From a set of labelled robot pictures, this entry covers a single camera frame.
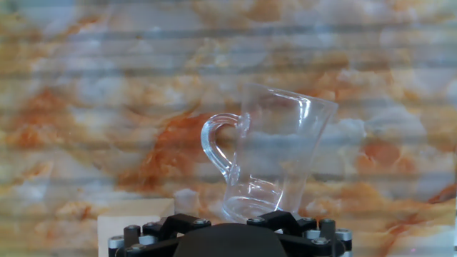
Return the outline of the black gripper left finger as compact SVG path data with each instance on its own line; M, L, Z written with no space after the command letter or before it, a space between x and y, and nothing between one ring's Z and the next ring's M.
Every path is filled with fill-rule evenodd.
M128 225L107 240L108 257L172 257L184 235L211 226L210 220L178 213L142 226Z

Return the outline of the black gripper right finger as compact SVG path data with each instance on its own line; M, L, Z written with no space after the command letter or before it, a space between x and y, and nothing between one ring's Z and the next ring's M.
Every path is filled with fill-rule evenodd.
M352 257L352 231L337 228L331 218L317 220L274 211L250 218L246 224L273 231L287 256Z

